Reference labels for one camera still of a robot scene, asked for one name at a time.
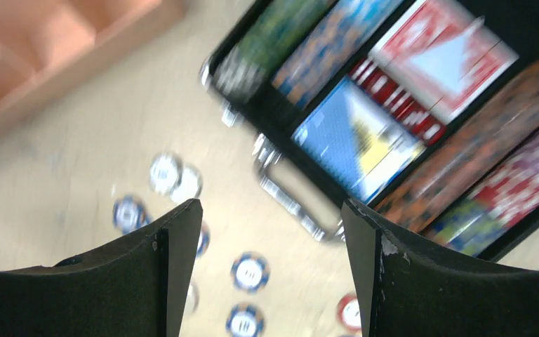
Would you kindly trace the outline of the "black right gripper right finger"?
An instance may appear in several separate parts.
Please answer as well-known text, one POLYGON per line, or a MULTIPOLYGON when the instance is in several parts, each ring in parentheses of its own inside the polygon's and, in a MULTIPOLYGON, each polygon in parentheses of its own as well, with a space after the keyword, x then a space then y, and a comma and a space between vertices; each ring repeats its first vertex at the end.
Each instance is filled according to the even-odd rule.
POLYGON ((539 271, 440 246, 348 199, 363 336, 539 336, 539 271))

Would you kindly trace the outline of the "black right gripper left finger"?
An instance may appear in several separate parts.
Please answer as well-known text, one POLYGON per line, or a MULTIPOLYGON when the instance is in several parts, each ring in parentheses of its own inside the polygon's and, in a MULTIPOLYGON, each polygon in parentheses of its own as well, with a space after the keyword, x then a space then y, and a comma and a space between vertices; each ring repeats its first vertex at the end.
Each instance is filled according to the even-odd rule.
POLYGON ((0 336, 178 336, 202 216, 189 199, 52 267, 0 272, 0 336))

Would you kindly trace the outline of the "red 5 chip stack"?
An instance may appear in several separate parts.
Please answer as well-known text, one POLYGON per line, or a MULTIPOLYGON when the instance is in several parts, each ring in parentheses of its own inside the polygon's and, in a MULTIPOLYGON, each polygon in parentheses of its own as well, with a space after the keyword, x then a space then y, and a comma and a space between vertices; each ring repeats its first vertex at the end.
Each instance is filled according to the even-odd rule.
POLYGON ((349 332, 361 331, 361 316, 357 295, 354 292, 345 294, 338 302, 336 317, 339 323, 349 332))

